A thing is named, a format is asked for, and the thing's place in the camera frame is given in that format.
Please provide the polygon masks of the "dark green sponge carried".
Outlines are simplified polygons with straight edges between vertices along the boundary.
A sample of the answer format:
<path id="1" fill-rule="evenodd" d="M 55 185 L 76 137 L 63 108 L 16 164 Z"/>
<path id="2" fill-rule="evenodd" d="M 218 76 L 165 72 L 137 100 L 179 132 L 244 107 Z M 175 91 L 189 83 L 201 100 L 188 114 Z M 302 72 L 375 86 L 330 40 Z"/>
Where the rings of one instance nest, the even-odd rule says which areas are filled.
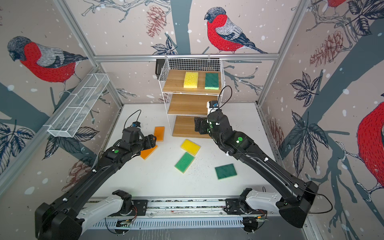
<path id="1" fill-rule="evenodd" d="M 219 90 L 219 74 L 218 73 L 206 73 L 205 90 Z"/>

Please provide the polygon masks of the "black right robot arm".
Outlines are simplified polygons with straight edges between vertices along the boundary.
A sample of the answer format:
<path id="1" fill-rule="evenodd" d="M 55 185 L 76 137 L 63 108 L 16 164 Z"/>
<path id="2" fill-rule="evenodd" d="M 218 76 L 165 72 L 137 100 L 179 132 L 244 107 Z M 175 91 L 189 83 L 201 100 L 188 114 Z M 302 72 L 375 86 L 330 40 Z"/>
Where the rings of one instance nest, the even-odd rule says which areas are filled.
<path id="1" fill-rule="evenodd" d="M 221 110 L 205 118 L 196 117 L 194 122 L 195 132 L 209 135 L 226 155 L 251 167 L 276 190 L 268 193 L 246 188 L 234 204 L 225 208 L 228 214 L 278 212 L 290 225 L 296 228 L 304 226 L 319 189 L 314 182 L 304 182 L 283 169 L 249 136 L 234 131 Z"/>

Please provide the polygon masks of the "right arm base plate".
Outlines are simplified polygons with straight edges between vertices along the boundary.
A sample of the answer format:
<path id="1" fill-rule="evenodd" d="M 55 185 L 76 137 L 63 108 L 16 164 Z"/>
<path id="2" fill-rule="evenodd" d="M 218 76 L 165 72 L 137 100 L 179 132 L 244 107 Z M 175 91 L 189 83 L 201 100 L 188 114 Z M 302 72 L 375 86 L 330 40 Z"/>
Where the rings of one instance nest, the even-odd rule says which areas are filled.
<path id="1" fill-rule="evenodd" d="M 254 210 L 240 199 L 225 199 L 224 212 L 228 215 L 267 215 L 265 210 Z"/>

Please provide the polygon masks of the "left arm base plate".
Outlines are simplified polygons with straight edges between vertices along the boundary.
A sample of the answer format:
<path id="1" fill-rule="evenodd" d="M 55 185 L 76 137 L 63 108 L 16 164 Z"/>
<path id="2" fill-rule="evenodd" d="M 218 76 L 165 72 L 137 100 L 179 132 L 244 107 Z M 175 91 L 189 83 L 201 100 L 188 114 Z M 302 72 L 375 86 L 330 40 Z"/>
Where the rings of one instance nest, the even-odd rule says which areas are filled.
<path id="1" fill-rule="evenodd" d="M 109 215 L 109 217 L 141 217 L 146 215 L 148 200 L 132 200 L 129 208 L 126 204 L 123 204 L 122 209 L 114 214 Z"/>

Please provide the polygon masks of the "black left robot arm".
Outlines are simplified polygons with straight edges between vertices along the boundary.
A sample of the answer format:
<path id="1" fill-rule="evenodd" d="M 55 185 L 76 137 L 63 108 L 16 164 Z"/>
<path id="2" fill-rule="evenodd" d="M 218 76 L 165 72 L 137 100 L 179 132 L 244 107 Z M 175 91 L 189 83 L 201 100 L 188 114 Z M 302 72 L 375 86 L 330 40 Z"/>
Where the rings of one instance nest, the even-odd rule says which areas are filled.
<path id="1" fill-rule="evenodd" d="M 144 136 L 138 127 L 123 130 L 123 136 L 102 153 L 98 164 L 69 191 L 53 203 L 42 203 L 35 211 L 38 240 L 77 240 L 86 230 L 86 218 L 79 216 L 86 202 L 125 163 L 156 146 L 154 135 Z"/>

